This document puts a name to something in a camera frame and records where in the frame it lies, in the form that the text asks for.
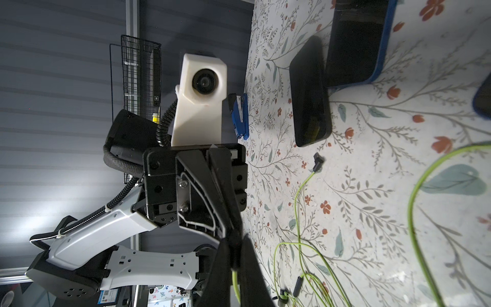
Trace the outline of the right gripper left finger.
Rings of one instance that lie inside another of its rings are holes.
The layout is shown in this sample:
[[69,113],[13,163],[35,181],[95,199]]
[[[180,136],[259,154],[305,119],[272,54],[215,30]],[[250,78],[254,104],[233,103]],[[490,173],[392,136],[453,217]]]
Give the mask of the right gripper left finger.
[[228,238],[221,240],[212,265],[210,276],[203,295],[196,303],[197,307],[231,306],[231,256]]

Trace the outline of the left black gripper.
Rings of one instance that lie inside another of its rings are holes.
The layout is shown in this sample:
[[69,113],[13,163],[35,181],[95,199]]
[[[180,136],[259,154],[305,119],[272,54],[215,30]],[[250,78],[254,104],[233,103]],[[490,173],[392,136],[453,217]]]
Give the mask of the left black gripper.
[[243,145],[154,147],[143,154],[147,218],[214,242],[242,235],[248,165]]

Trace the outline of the green wired earphones tangle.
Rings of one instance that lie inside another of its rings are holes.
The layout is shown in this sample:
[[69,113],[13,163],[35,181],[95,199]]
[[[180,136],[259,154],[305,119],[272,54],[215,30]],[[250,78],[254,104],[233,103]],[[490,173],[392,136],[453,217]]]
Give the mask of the green wired earphones tangle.
[[271,296],[290,306],[489,306],[490,146],[403,176],[361,159],[253,180],[244,212]]

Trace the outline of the small black smartphone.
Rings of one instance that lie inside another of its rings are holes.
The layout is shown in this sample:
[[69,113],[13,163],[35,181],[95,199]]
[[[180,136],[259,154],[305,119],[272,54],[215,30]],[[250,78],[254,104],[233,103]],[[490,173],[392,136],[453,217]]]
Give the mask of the small black smartphone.
[[294,134],[298,147],[322,141],[332,133],[329,97],[323,77],[322,40],[312,36],[290,64]]

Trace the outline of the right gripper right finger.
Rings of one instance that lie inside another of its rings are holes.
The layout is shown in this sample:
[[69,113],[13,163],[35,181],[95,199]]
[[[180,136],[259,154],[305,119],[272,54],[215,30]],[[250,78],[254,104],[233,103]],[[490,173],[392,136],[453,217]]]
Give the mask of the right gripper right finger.
[[245,236],[242,241],[239,267],[240,304],[245,307],[273,307],[252,240]]

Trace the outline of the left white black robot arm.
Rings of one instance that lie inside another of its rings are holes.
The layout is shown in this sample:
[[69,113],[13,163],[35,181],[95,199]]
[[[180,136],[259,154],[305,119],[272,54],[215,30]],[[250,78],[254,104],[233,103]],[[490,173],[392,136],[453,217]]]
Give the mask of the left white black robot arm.
[[[40,253],[26,276],[57,298],[81,300],[131,285],[218,286],[229,296],[240,267],[247,164],[242,145],[221,143],[221,115],[170,109],[159,123],[119,112],[104,161],[131,175],[124,189],[83,219],[31,237]],[[180,254],[123,247],[121,241],[170,223],[217,242]]]

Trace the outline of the blue case smartphone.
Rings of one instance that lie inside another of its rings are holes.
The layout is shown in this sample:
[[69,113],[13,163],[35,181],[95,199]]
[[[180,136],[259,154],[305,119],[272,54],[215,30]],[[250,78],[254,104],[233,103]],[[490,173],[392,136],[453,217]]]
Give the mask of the blue case smartphone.
[[491,118],[491,74],[484,80],[473,98],[473,110],[481,117]]
[[378,78],[396,7],[396,1],[336,1],[325,68],[327,88]]

